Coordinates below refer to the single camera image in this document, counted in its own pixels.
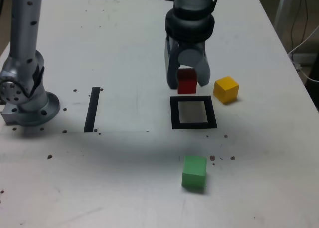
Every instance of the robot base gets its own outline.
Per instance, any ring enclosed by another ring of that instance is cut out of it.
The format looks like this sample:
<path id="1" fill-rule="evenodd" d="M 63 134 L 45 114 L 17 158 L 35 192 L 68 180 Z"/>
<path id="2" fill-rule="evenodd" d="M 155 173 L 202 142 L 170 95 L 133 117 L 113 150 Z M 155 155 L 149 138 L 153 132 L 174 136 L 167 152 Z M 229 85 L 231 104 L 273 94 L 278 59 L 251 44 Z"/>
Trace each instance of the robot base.
<path id="1" fill-rule="evenodd" d="M 24 112 L 17 105 L 7 103 L 2 111 L 2 117 L 7 125 L 20 125 L 23 127 L 38 126 L 53 119 L 60 110 L 58 97 L 46 92 L 48 102 L 41 109 Z"/>

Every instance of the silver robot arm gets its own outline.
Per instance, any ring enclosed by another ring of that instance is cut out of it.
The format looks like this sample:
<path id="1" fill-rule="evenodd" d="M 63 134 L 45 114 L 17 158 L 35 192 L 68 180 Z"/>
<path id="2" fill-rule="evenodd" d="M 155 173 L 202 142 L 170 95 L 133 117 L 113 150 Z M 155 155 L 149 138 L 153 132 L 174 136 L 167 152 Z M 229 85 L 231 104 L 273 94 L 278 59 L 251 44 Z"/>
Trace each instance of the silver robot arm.
<path id="1" fill-rule="evenodd" d="M 10 54 L 0 72 L 6 124 L 37 126 L 56 116 L 60 102 L 43 86 L 44 60 L 36 50 L 42 0 L 13 0 Z"/>

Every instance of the yellow cube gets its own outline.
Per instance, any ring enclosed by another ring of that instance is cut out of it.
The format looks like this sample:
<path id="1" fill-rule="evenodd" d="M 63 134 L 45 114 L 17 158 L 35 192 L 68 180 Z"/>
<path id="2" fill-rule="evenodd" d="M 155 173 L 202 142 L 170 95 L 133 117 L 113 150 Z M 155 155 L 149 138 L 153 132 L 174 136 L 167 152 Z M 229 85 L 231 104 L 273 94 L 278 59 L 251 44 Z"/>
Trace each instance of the yellow cube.
<path id="1" fill-rule="evenodd" d="M 239 84 L 230 76 L 216 80 L 214 95 L 223 103 L 229 103 L 237 99 Z"/>

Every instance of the black square frame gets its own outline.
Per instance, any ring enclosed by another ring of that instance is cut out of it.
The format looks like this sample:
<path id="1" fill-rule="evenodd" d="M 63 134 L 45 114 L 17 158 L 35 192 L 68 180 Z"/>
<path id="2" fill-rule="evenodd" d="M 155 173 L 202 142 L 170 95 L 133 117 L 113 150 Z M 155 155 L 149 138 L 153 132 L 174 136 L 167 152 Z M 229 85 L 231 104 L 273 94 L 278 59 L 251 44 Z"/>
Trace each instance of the black square frame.
<path id="1" fill-rule="evenodd" d="M 178 102 L 204 101 L 207 122 L 180 123 Z M 210 129 L 217 128 L 211 96 L 171 96 L 170 98 L 171 128 L 172 129 Z"/>

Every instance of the white cable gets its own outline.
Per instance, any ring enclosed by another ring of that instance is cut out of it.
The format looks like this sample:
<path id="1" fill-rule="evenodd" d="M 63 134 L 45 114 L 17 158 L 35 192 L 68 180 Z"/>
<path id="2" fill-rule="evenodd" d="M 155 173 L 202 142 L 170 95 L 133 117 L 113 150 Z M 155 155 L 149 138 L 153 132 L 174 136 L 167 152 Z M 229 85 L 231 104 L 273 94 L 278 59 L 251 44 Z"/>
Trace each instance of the white cable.
<path id="1" fill-rule="evenodd" d="M 309 77 L 305 74 L 305 72 L 304 72 L 302 69 L 299 69 L 299 70 L 297 70 L 297 71 L 300 71 L 307 79 L 309 79 L 309 80 L 311 80 L 311 81 L 313 81 L 313 82 L 319 83 L 319 80 L 313 80 L 313 79 L 309 78 Z"/>
<path id="2" fill-rule="evenodd" d="M 299 46 L 301 46 L 302 44 L 304 44 L 319 28 L 319 25 L 316 27 L 316 29 L 314 29 L 314 31 L 310 34 L 310 36 L 308 36 L 302 43 L 300 43 L 298 46 L 296 46 L 291 52 L 288 53 L 288 55 L 290 55 L 292 52 L 294 52 Z"/>
<path id="3" fill-rule="evenodd" d="M 298 46 L 296 46 L 291 52 L 289 52 L 289 53 L 288 53 L 288 56 L 290 56 L 290 54 L 291 54 L 292 52 L 294 52 L 299 46 L 301 46 L 302 44 L 304 44 L 304 43 L 318 30 L 318 28 L 319 28 L 319 25 L 316 27 L 316 29 L 314 29 L 314 31 L 313 31 L 302 43 L 300 43 L 300 44 L 299 44 Z M 291 63 L 293 63 L 293 65 L 295 66 L 295 69 L 296 69 L 297 71 L 300 71 L 300 72 L 303 74 L 303 76 L 305 76 L 305 77 L 306 77 L 307 79 L 309 79 L 310 81 L 319 83 L 319 80 L 314 80 L 314 79 L 312 79 L 312 78 L 309 78 L 309 77 L 305 74 L 305 72 L 303 71 L 303 69 L 300 67 L 300 65 L 297 64 L 296 62 L 292 61 L 292 60 L 291 60 L 291 57 L 289 57 L 289 58 L 290 58 Z"/>

